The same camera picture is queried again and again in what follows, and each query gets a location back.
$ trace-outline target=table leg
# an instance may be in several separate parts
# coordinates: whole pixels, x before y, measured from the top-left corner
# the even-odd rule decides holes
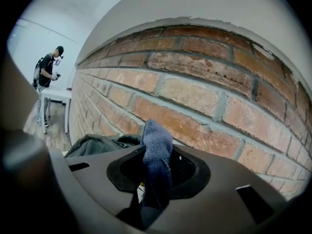
[[[68,114],[69,114],[69,102],[70,99],[66,101],[66,106],[65,106],[65,133],[68,133]]]
[[[42,127],[43,127],[43,133],[46,134],[45,131],[45,126],[44,126],[44,95],[41,94],[41,109],[40,109],[40,113],[41,113],[41,123],[42,123]]]
[[[50,114],[50,106],[51,106],[51,98],[49,98],[48,100],[48,117],[50,118],[51,114]]]

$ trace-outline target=black t-shirt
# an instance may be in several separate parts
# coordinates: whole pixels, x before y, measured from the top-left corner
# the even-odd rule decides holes
[[[49,74],[52,74],[52,68],[53,68],[53,61],[54,58],[52,57],[51,54],[47,54],[42,62],[41,62],[41,68],[40,68],[40,74],[39,74],[39,85],[43,87],[49,87],[51,79],[48,77],[45,77],[41,74],[41,69],[44,69],[46,72]]]

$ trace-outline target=gray pants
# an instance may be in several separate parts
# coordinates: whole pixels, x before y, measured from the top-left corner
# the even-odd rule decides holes
[[[38,92],[39,92],[39,100],[37,101],[37,121],[41,121],[41,114],[40,114],[40,109],[41,109],[41,92],[45,89],[45,87],[42,87],[38,84]],[[47,112],[48,108],[48,98],[44,98],[44,120],[46,120],[45,113]]]

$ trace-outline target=man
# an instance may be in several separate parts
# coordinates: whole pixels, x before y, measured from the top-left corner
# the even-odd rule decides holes
[[[39,100],[37,102],[37,122],[41,124],[41,93],[42,91],[50,86],[51,80],[57,80],[58,77],[56,74],[52,73],[54,58],[61,56],[64,52],[64,48],[59,46],[55,49],[55,51],[47,54],[41,62],[40,65],[40,74],[39,74],[39,82],[38,82],[38,92],[39,92]],[[45,113],[48,107],[48,99],[44,99],[44,125],[46,127],[49,126]]]

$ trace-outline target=white table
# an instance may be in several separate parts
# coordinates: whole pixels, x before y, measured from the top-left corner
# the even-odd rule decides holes
[[[72,98],[72,91],[69,90],[58,90],[55,88],[46,88],[41,93],[41,122],[43,127],[43,133],[46,134],[44,126],[44,99],[48,98],[48,117],[50,116],[50,101],[61,100],[66,104],[65,106],[65,133],[68,133],[68,114],[69,114],[69,103]]]

